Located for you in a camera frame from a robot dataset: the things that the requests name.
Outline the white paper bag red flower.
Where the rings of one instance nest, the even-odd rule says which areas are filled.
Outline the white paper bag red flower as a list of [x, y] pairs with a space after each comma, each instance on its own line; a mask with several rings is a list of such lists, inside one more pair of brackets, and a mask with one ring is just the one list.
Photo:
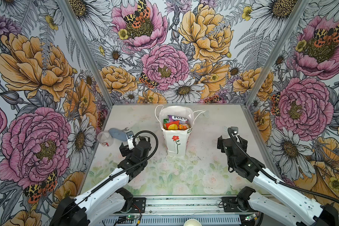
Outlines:
[[[191, 132], [194, 128], [196, 119], [200, 114], [205, 113], [205, 110], [193, 111], [189, 107], [173, 105], [165, 107], [158, 105], [155, 108], [155, 117], [160, 123], [160, 128], [163, 133], [165, 145], [167, 148], [167, 154], [169, 156], [182, 157], [186, 155], [186, 149], [191, 136]], [[163, 120], [168, 118], [168, 115], [180, 116], [188, 119], [187, 124], [191, 127], [186, 131], [168, 131], [163, 127]]]

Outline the green Fox's candy bag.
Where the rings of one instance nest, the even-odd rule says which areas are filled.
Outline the green Fox's candy bag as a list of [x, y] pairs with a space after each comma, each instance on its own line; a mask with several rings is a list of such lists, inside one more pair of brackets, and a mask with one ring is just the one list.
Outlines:
[[163, 120], [163, 127], [166, 128], [166, 124], [169, 123], [169, 119], [168, 118], [165, 118]]

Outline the red orange snack packet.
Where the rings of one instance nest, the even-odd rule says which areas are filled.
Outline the red orange snack packet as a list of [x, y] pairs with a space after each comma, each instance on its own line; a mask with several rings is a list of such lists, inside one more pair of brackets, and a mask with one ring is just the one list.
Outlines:
[[166, 123], [164, 125], [164, 128], [168, 131], [178, 131], [179, 130], [179, 121], [172, 121], [172, 122]]

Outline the purple Fox's candy bag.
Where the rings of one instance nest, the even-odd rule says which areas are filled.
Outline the purple Fox's candy bag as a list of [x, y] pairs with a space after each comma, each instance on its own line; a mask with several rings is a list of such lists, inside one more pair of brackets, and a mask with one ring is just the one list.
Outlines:
[[188, 122], [187, 118], [175, 116], [175, 115], [168, 115], [169, 122], [179, 121], [180, 124], [186, 124]]

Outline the orange mango snack bag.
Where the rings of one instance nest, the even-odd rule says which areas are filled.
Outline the orange mango snack bag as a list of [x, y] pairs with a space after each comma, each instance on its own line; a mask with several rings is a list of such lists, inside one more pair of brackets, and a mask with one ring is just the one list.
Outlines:
[[179, 131], [186, 131], [190, 129], [191, 127], [187, 123], [179, 124], [178, 130]]

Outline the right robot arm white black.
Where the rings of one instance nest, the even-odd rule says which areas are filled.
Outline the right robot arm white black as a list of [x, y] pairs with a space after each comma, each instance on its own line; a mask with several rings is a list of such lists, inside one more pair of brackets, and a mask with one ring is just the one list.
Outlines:
[[257, 159], [250, 157], [245, 148], [247, 141], [237, 136], [224, 139], [219, 137], [217, 148], [227, 156], [229, 172], [268, 191], [273, 201], [255, 189], [245, 186], [234, 202], [223, 200], [224, 208], [242, 212], [258, 211], [286, 226], [338, 226], [339, 216], [335, 207], [320, 204], [310, 199], [275, 176], [270, 169]]

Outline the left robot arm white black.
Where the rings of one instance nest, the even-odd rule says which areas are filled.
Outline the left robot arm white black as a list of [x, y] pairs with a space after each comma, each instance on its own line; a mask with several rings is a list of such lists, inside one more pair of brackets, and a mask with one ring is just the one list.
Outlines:
[[94, 226], [105, 216], [128, 211], [133, 195], [124, 187], [138, 176], [154, 155], [150, 138], [139, 137], [132, 149], [121, 145], [127, 153], [117, 168], [87, 192], [75, 198], [64, 198], [56, 208], [50, 222], [52, 226]]

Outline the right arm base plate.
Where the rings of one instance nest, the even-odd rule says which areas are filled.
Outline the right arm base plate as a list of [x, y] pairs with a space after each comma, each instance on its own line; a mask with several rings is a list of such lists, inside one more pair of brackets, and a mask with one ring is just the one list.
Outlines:
[[225, 196], [221, 198], [224, 212], [256, 212], [249, 205], [248, 200], [234, 196]]

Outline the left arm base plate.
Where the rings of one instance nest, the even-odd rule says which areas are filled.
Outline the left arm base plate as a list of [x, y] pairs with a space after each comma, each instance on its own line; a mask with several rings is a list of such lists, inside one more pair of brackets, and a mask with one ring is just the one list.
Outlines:
[[147, 199], [143, 197], [134, 197], [125, 200], [121, 213], [145, 213]]

